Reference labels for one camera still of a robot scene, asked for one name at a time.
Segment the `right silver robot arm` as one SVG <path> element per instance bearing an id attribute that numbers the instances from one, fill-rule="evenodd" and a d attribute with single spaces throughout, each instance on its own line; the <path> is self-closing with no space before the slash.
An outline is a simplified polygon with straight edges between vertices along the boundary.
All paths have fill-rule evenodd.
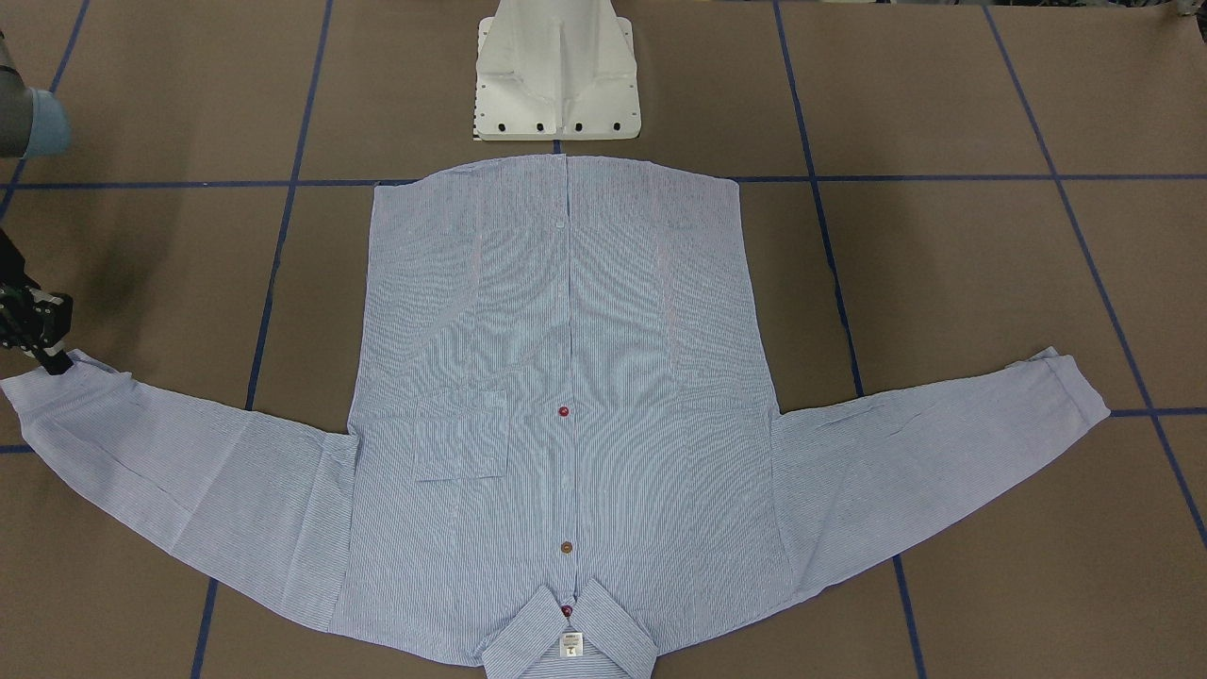
<path id="1" fill-rule="evenodd" d="M 31 89 L 1 36 L 2 159 L 59 156 L 72 141 L 62 103 L 49 90 Z M 43 289 L 27 274 L 27 259 L 1 233 L 1 343 L 36 359 L 51 375 L 72 369 L 65 336 L 72 330 L 74 298 Z"/>

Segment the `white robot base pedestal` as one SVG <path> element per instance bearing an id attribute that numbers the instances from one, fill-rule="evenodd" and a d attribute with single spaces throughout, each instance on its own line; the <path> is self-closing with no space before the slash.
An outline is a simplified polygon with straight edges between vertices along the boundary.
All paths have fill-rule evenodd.
<path id="1" fill-rule="evenodd" d="M 611 1 L 502 1 L 477 27 L 478 141 L 630 141 L 632 25 Z"/>

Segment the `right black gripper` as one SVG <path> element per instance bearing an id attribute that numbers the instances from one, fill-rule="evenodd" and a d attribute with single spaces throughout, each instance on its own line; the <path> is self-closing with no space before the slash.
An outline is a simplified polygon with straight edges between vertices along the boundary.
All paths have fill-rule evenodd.
<path id="1" fill-rule="evenodd" d="M 36 355 L 51 375 L 72 369 L 65 336 L 72 330 L 74 298 L 43 289 L 25 270 L 25 257 L 1 233 L 1 340 L 5 349 Z"/>

